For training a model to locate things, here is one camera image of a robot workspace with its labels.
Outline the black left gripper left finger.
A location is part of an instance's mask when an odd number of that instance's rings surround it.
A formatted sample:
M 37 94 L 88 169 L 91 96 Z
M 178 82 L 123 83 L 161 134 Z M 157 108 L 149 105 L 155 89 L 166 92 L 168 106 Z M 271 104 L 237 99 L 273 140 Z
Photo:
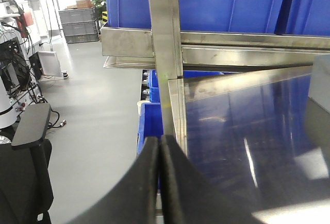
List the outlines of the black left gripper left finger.
M 70 223 L 155 223 L 157 191 L 158 138 L 151 136 L 114 188 Z

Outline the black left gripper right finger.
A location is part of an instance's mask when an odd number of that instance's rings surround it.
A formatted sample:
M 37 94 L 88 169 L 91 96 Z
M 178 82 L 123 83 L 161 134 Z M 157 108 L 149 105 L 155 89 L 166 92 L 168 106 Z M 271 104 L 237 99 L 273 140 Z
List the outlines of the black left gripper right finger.
M 160 191 L 165 223 L 260 223 L 194 167 L 171 135 L 160 140 Z

